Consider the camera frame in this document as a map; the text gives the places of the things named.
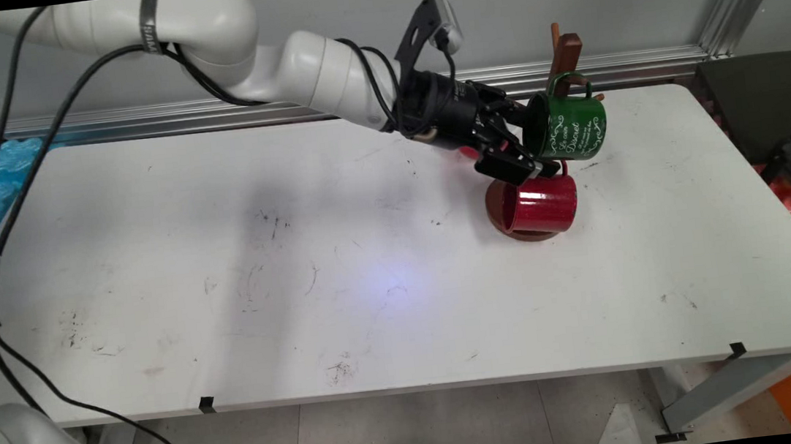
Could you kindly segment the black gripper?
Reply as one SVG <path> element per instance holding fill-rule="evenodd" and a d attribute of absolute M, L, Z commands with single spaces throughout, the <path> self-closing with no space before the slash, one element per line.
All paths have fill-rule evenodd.
<path fill-rule="evenodd" d="M 510 125 L 523 127 L 527 107 L 504 90 L 430 71 L 409 72 L 400 86 L 393 107 L 404 137 L 446 150 L 472 147 L 474 169 L 510 186 L 562 175 L 560 161 L 544 162 L 520 144 Z"/>

